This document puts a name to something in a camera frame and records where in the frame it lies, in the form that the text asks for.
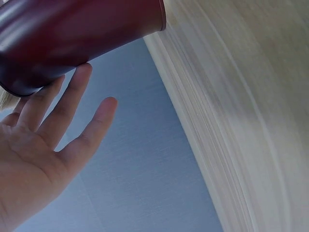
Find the red cylindrical object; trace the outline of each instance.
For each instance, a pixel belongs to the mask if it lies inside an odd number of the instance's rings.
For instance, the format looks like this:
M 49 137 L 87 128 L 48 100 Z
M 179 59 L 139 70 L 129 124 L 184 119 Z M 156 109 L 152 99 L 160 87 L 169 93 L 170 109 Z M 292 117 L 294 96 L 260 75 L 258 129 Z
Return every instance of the red cylindrical object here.
M 0 7 L 0 85 L 31 95 L 165 26 L 163 0 L 9 0 Z

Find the wood grain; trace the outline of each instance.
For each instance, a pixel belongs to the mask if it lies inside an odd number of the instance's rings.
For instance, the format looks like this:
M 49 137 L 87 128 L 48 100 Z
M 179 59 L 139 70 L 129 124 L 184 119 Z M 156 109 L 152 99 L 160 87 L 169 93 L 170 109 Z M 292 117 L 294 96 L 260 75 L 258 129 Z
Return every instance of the wood grain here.
M 308 231 L 309 1 L 165 5 L 144 39 L 224 231 Z

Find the blue-gray surface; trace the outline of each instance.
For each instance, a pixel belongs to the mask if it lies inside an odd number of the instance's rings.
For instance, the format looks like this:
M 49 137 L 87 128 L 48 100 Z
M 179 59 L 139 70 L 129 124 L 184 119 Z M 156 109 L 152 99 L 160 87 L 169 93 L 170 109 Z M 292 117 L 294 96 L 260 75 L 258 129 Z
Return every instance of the blue-gray surface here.
M 59 148 L 82 131 L 108 96 L 119 100 L 113 126 L 63 194 L 17 231 L 221 232 L 194 155 L 143 41 L 91 63 L 89 87 Z

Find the palm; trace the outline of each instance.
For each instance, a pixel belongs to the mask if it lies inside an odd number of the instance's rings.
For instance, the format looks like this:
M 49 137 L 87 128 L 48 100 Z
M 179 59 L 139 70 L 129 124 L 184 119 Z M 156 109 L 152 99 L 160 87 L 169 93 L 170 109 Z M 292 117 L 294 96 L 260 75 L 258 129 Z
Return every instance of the palm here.
M 22 99 L 0 123 L 0 231 L 11 231 L 54 200 L 97 150 L 116 109 L 102 102 L 82 134 L 63 150 L 54 149 L 74 116 L 91 66 L 77 69 L 59 103 L 41 123 L 63 78 Z

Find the finger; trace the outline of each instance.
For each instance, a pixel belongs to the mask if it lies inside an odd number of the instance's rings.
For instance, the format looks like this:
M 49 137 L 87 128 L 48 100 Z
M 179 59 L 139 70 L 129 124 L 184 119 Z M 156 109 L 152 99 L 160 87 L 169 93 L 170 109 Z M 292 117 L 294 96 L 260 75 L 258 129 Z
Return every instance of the finger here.
M 23 110 L 25 104 L 27 103 L 29 98 L 21 98 L 15 107 L 15 109 L 10 113 L 8 116 L 6 116 L 1 123 L 7 125 L 7 126 L 16 126 L 20 113 Z
M 59 93 L 63 81 L 64 76 L 33 94 L 21 111 L 17 125 L 26 126 L 29 130 L 36 131 L 48 107 Z
M 81 135 L 58 152 L 72 177 L 85 166 L 98 149 L 112 123 L 116 108 L 116 99 L 105 99 Z
M 54 149 L 70 125 L 92 72 L 90 64 L 78 67 L 60 101 L 37 133 Z

